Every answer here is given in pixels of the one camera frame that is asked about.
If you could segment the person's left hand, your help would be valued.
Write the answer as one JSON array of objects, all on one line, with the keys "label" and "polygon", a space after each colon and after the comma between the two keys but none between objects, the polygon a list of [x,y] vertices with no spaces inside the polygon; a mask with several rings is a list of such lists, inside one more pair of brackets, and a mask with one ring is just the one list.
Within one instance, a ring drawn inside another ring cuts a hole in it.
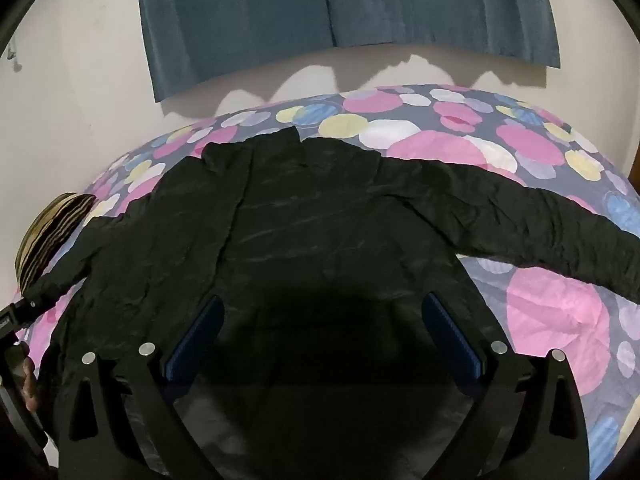
[{"label": "person's left hand", "polygon": [[35,364],[29,356],[26,356],[22,363],[22,372],[24,374],[24,382],[21,394],[26,408],[31,413],[35,413],[39,404],[38,384],[35,376]]}]

